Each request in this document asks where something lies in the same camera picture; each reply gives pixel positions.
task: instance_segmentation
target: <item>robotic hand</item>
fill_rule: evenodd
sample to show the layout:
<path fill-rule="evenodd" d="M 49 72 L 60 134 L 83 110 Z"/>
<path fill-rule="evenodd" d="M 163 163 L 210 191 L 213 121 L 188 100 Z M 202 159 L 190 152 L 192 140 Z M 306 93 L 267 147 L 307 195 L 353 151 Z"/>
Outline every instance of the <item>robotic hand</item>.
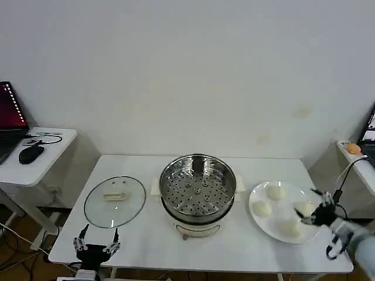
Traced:
<path fill-rule="evenodd" d="M 341 250 L 336 255 L 331 255 L 333 245 L 329 245 L 326 249 L 326 256 L 330 260 L 336 259 L 345 250 L 354 255 L 355 260 L 367 273 L 369 278 L 375 277 L 375 237 L 370 231 L 360 225 L 354 224 L 335 213 L 336 205 L 330 193 L 312 190 L 321 197 L 322 202 L 311 214 L 305 217 L 297 209 L 296 213 L 301 222 L 308 225 L 321 227 L 323 225 L 329 227 L 335 237 L 332 240 L 334 245 L 341 240 Z"/>
<path fill-rule="evenodd" d="M 100 280 L 98 271 L 103 262 L 108 261 L 120 248 L 118 241 L 118 230 L 116 228 L 113 242 L 107 246 L 86 244 L 84 237 L 88 229 L 88 224 L 82 229 L 80 235 L 73 239 L 74 249 L 77 258 L 82 261 L 80 270 L 77 272 L 75 280 Z"/>

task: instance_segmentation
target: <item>white table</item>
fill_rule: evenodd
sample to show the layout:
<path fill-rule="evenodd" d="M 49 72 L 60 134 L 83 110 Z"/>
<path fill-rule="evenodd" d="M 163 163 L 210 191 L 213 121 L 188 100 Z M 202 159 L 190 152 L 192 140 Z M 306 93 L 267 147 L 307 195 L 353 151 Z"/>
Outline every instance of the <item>white table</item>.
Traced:
<path fill-rule="evenodd" d="M 351 163 L 352 161 L 355 161 L 356 159 L 358 159 L 359 156 L 362 156 L 363 154 L 354 155 L 354 154 L 349 153 L 346 150 L 346 145 L 348 143 L 350 142 L 347 140 L 340 140 L 336 142 L 336 146 L 339 148 L 343 156 L 345 156 L 347 161 Z M 352 169 L 354 169 L 354 171 L 358 174 L 361 181 L 367 187 L 369 192 L 375 196 L 375 169 L 373 165 L 371 165 L 371 163 L 368 161 L 358 161 L 357 163 L 354 164 Z"/>
<path fill-rule="evenodd" d="M 51 166 L 67 149 L 73 139 L 75 139 L 77 131 L 71 129 L 34 127 L 29 131 L 29 134 L 37 135 L 42 132 L 58 134 L 62 137 L 62 141 L 50 145 L 43 145 L 45 147 L 44 152 L 34 162 L 28 165 L 20 164 L 18 156 L 19 153 L 27 147 L 24 146 L 24 144 L 30 139 L 21 141 L 6 161 L 0 165 L 0 188 L 48 233 L 57 234 L 57 227 L 54 225 L 54 222 L 49 220 L 35 205 L 30 203 L 27 195 L 25 195 L 25 191 L 40 182 Z M 45 142 L 54 142 L 57 140 L 58 138 L 55 137 L 43 137 L 43 141 Z"/>
<path fill-rule="evenodd" d="M 225 225 L 214 235 L 184 241 L 172 226 L 159 198 L 150 196 L 151 183 L 174 157 L 102 156 L 80 194 L 60 233 L 49 259 L 56 263 L 77 261 L 72 244 L 88 223 L 84 202 L 89 192 L 102 181 L 115 176 L 131 176 L 146 189 L 146 202 L 138 216 L 120 226 L 120 250 L 104 266 L 170 270 L 228 272 L 351 272 L 353 265 L 346 255 L 328 261 L 325 249 L 332 240 L 327 228 L 321 228 L 310 243 L 292 245 L 278 242 L 265 234 L 247 211 L 249 193 L 257 184 L 288 181 L 304 189 L 314 188 L 303 163 L 295 159 L 223 158 L 240 174 L 246 191 L 235 202 Z M 114 229 L 90 225 L 86 243 L 109 244 Z"/>

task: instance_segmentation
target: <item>white wall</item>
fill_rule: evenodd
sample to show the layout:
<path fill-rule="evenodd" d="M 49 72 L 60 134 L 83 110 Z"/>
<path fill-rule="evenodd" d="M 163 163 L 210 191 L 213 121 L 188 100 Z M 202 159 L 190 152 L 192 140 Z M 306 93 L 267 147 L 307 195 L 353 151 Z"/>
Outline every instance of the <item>white wall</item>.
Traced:
<path fill-rule="evenodd" d="M 103 154 L 310 167 L 374 101 L 371 0 L 0 4 L 0 79 Z"/>

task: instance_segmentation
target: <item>stainless steel steamer basket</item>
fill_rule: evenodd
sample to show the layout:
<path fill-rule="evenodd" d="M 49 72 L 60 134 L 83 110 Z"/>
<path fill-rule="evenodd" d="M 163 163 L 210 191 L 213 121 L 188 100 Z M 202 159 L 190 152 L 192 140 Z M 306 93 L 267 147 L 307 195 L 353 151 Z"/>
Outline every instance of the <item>stainless steel steamer basket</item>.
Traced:
<path fill-rule="evenodd" d="M 167 212 L 190 225 L 211 224 L 224 217 L 234 202 L 236 177 L 223 161 L 192 154 L 164 169 L 159 188 Z"/>

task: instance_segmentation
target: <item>steamed bun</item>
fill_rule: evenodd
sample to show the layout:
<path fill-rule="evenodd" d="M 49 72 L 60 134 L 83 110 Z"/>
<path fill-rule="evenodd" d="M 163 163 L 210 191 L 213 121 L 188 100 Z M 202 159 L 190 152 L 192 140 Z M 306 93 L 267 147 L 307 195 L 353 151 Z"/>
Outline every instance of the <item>steamed bun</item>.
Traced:
<path fill-rule="evenodd" d="M 288 234 L 291 237 L 297 238 L 300 236 L 300 227 L 301 227 L 301 222 L 298 219 L 291 218 L 289 220 L 286 220 L 282 224 L 282 230 Z"/>
<path fill-rule="evenodd" d="M 274 201 L 279 201 L 285 197 L 285 189 L 281 186 L 269 186 L 267 195 Z"/>
<path fill-rule="evenodd" d="M 315 211 L 315 206 L 309 202 L 297 202 L 294 207 L 305 217 L 310 217 L 312 212 Z"/>
<path fill-rule="evenodd" d="M 272 214 L 272 207 L 269 202 L 258 201 L 253 204 L 255 214 L 262 218 L 267 218 Z"/>

